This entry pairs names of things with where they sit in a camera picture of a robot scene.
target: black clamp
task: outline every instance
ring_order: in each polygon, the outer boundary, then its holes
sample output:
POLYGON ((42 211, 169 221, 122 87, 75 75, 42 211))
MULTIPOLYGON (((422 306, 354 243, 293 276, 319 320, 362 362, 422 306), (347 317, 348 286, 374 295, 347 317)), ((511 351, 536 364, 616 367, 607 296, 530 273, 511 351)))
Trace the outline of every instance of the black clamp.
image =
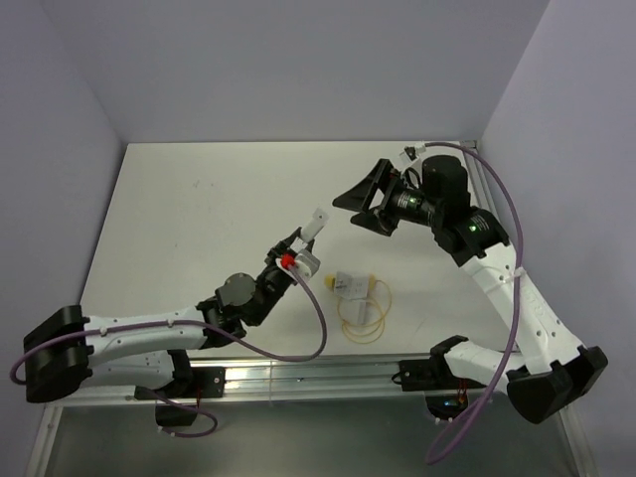
POLYGON ((453 336, 435 345, 430 350, 430 358, 424 360, 403 360, 398 362, 399 371, 392 376, 392 381, 408 393, 413 391, 447 391, 456 390, 462 384, 467 389, 481 389, 484 386, 472 380, 455 378, 444 355, 459 343, 468 341, 463 336, 453 336))

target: white tabletop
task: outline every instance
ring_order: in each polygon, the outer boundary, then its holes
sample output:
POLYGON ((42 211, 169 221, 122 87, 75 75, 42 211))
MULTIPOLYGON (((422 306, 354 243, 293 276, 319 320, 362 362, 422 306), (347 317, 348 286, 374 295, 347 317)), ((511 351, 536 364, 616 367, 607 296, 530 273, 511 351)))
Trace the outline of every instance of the white tabletop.
MULTIPOLYGON (((214 295, 233 273, 257 276, 267 251, 320 206, 331 216, 316 240, 322 261, 310 285, 325 309, 326 355, 422 353, 461 334, 494 349, 507 330, 472 280, 430 231, 400 223, 385 238, 349 224, 332 200, 379 158, 398 164, 402 142, 132 144, 108 209, 81 304, 84 314, 170 311, 214 295), (357 345, 342 335, 325 274, 372 272, 393 291, 383 337, 357 345)), ((452 154, 431 149, 429 154, 452 154)), ((319 325, 300 287, 290 288, 248 341, 278 354, 308 354, 319 325)), ((247 357, 239 345, 209 356, 247 357)))

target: white cable tie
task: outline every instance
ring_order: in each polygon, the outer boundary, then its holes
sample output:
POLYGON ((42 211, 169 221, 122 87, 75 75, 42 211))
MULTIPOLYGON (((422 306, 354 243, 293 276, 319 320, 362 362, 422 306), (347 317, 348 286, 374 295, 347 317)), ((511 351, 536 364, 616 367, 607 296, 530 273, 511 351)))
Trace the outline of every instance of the white cable tie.
POLYGON ((419 156, 422 152, 426 151, 426 143, 424 141, 419 141, 413 144, 413 149, 415 149, 415 154, 419 156))
POLYGON ((522 266, 515 268, 515 270, 509 276, 506 277, 506 279, 504 280, 504 283, 510 283, 515 278, 521 278, 525 274, 526 274, 526 269, 523 268, 522 266))

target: cable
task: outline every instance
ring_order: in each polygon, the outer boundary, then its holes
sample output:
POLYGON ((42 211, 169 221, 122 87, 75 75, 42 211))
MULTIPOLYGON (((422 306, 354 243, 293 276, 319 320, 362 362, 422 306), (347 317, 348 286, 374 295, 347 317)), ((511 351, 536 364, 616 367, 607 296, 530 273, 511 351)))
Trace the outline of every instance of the cable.
MULTIPOLYGON (((453 149, 457 149, 462 151, 464 154, 468 154, 472 158, 474 158, 477 162, 479 162, 484 169, 486 169, 492 178, 495 180, 502 194, 504 195, 506 202, 508 203, 508 207, 510 208, 510 213, 513 218, 513 222, 515 223, 515 230, 517 232, 517 256, 515 259, 515 269, 519 269, 522 264, 522 259, 524 257, 524 234, 521 228, 521 221, 519 220, 519 214, 517 213, 517 208, 513 202, 508 189, 504 185, 501 178, 497 175, 495 170, 492 168, 488 162, 484 158, 482 158, 476 152, 470 150, 464 146, 458 146, 457 144, 453 144, 451 142, 427 142, 424 144, 425 147, 450 147, 453 149)), ((447 425, 433 440, 432 444, 428 448, 428 452, 426 452, 426 464, 433 465, 437 462, 440 462, 444 458, 448 456, 455 448, 459 445, 461 440, 466 436, 470 427, 475 422, 477 416, 481 413, 482 409, 488 399, 490 399, 491 395, 495 391, 495 387, 502 375, 504 374, 504 370, 506 369, 506 365, 508 364, 508 360, 510 359, 510 355, 513 352, 513 348, 515 346, 515 338, 517 336, 517 330, 519 328, 519 315, 520 315, 520 281, 521 278, 517 274, 515 274, 515 278, 513 280, 513 319, 510 326, 510 335, 508 336, 508 342, 506 343, 506 348, 504 350, 504 354, 502 356, 501 362, 497 367, 497 371, 493 376, 493 379, 490 381, 484 393, 473 400, 473 402, 464 410, 461 414, 457 416, 457 418, 453 419, 452 423, 447 425), (451 439, 451 441, 446 444, 446 446, 439 452, 436 453, 436 448, 439 446, 441 439, 452 429, 454 429, 460 422, 465 423, 459 428, 455 436, 451 439)))
MULTIPOLYGON (((313 304, 314 308, 316 309, 316 314, 318 315, 318 320, 320 321, 320 328, 322 330, 322 339, 320 341, 320 346, 318 347, 318 349, 312 353, 311 355, 308 356, 279 356, 279 355, 275 355, 273 353, 269 353, 268 351, 264 351, 261 350, 260 348, 257 348, 254 345, 251 345, 250 343, 247 343, 245 341, 243 341, 240 338, 237 338, 236 336, 228 333, 225 330, 222 330, 221 328, 218 328, 214 325, 211 325, 209 323, 203 323, 200 321, 195 321, 195 320, 174 320, 172 322, 173 325, 188 325, 188 326, 198 326, 201 328, 207 328, 209 330, 214 331, 215 333, 218 333, 220 335, 225 336, 226 338, 235 341, 237 343, 239 343, 242 346, 245 346, 246 348, 259 353, 260 355, 263 355, 266 358, 272 359, 272 360, 277 360, 277 361, 283 361, 283 362, 289 362, 289 363, 300 363, 300 362, 305 362, 305 361, 311 361, 314 358, 317 358, 325 349, 325 346, 327 345, 327 321, 325 320, 325 315, 322 311, 322 308, 320 307, 320 304, 318 303, 318 299, 316 298, 316 295, 314 295, 313 291, 311 291, 311 288, 309 288, 309 285, 307 285, 307 283, 303 280, 303 278, 301 278, 300 274, 296 271, 295 268, 290 267, 288 268, 288 271, 291 273, 291 275, 294 277, 294 279, 296 280, 296 282, 301 286, 301 288, 305 291, 305 293, 307 293, 307 296, 309 297, 309 300, 311 301, 311 303, 313 304)), ((148 323, 136 323, 133 325, 120 325, 120 326, 113 326, 110 328, 106 329, 106 333, 122 333, 122 332, 126 332, 126 331, 133 331, 133 330, 142 330, 142 329, 146 329, 146 328, 159 328, 159 327, 166 327, 166 326, 172 326, 168 323, 168 321, 150 321, 148 323)), ((20 367, 27 361, 29 360, 29 358, 31 358, 32 356, 34 356, 35 354, 46 350, 52 346, 58 345, 60 343, 64 343, 66 341, 73 341, 73 340, 79 340, 81 338, 86 338, 88 336, 95 336, 95 335, 101 335, 102 331, 101 330, 86 330, 86 331, 75 331, 73 333, 69 333, 68 335, 64 335, 64 336, 59 336, 57 338, 53 338, 52 340, 46 341, 38 346, 36 346, 35 348, 29 350, 28 352, 26 352, 16 363, 13 364, 13 366, 11 367, 11 371, 9 372, 9 378, 10 380, 15 383, 16 385, 20 385, 20 386, 24 386, 27 382, 25 380, 22 380, 20 378, 18 378, 18 370, 20 369, 20 367)), ((166 397, 162 397, 161 395, 159 395, 158 393, 155 393, 152 390, 148 390, 145 389, 147 392, 150 392, 156 399, 161 400, 162 402, 165 402, 166 404, 172 405, 176 408, 182 409, 182 410, 187 410, 187 411, 191 411, 191 412, 196 412, 197 414, 201 414, 204 415, 206 417, 208 417, 213 423, 214 425, 204 431, 204 432, 199 432, 199 433, 193 433, 193 434, 186 434, 183 432, 175 432, 171 429, 162 429, 165 432, 167 432, 170 435, 175 435, 177 437, 203 437, 205 435, 209 435, 212 432, 215 431, 215 429, 218 426, 218 421, 217 419, 214 417, 213 414, 211 414, 210 412, 204 411, 202 409, 199 408, 192 408, 190 406, 186 406, 183 404, 180 404, 178 402, 174 402, 173 400, 167 399, 166 397)))
POLYGON ((387 307, 387 310, 383 310, 382 306, 380 306, 380 303, 378 303, 378 300, 376 300, 374 297, 371 297, 371 296, 367 298, 366 300, 367 303, 370 303, 374 308, 376 308, 376 310, 378 310, 378 313, 380 314, 380 318, 374 321, 373 323, 367 323, 364 325, 354 325, 350 321, 346 320, 342 316, 342 312, 341 312, 341 305, 344 299, 340 297, 340 299, 338 300, 338 306, 336 307, 336 312, 338 313, 338 317, 342 321, 342 325, 341 325, 342 333, 345 335, 345 338, 347 338, 352 343, 356 343, 358 345, 370 345, 371 343, 375 343, 376 341, 378 341, 382 337, 382 335, 385 333, 385 328, 387 326, 386 318, 389 312, 391 311, 391 307, 393 306, 394 297, 391 292, 391 288, 383 280, 375 280, 373 287, 375 288, 375 285, 378 283, 381 283, 387 289, 387 293, 389 294, 389 306, 387 307), (370 328, 370 327, 375 327, 375 328, 371 331, 365 330, 365 333, 359 333, 354 331, 357 328, 364 329, 364 328, 370 328), (376 336, 373 339, 359 340, 359 338, 366 338, 368 336, 373 336, 378 331, 380 331, 380 333, 378 334, 378 336, 376 336))
POLYGON ((421 177, 419 176, 419 173, 412 167, 407 167, 406 169, 404 169, 404 172, 402 172, 402 178, 412 189, 421 189, 421 177), (416 179, 415 183, 413 183, 410 174, 414 174, 416 179))

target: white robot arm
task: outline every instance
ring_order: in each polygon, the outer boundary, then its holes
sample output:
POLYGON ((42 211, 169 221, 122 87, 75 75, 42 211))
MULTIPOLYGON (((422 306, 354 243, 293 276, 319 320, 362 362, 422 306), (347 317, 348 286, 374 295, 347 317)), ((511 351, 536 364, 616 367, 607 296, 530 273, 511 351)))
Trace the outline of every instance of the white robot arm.
MULTIPOLYGON (((288 270, 292 262, 297 277, 309 280, 320 267, 312 250, 327 220, 318 209, 307 226, 269 251, 256 279, 236 273, 213 297, 194 306, 125 318, 84 316, 78 305, 62 308, 25 337, 25 356, 12 369, 11 379, 26 385, 29 402, 49 402, 96 386, 134 385, 166 398, 182 396, 193 381, 186 350, 226 346, 245 336, 242 324, 260 325, 289 286, 296 284, 288 270), (22 363, 25 380, 16 375, 22 363)), ((323 343, 316 356, 326 341, 322 324, 323 343)))
MULTIPOLYGON (((507 394, 525 419, 541 422, 586 394, 607 366, 607 358, 600 348, 586 348, 567 330, 525 271, 516 268, 515 248, 497 219, 470 205, 468 174, 459 160, 438 155, 421 161, 416 149, 405 149, 413 161, 405 174, 381 159, 333 206, 356 212, 352 224, 387 237, 400 220, 430 227, 437 244, 475 280, 509 329, 514 315, 513 282, 519 277, 515 339, 520 353, 510 356, 495 389, 507 394), (383 200, 371 207, 377 192, 384 194, 383 200)), ((501 352, 461 336, 433 347, 430 355, 408 372, 400 363, 403 390, 456 389, 460 380, 484 387, 492 382, 503 358, 501 352)))

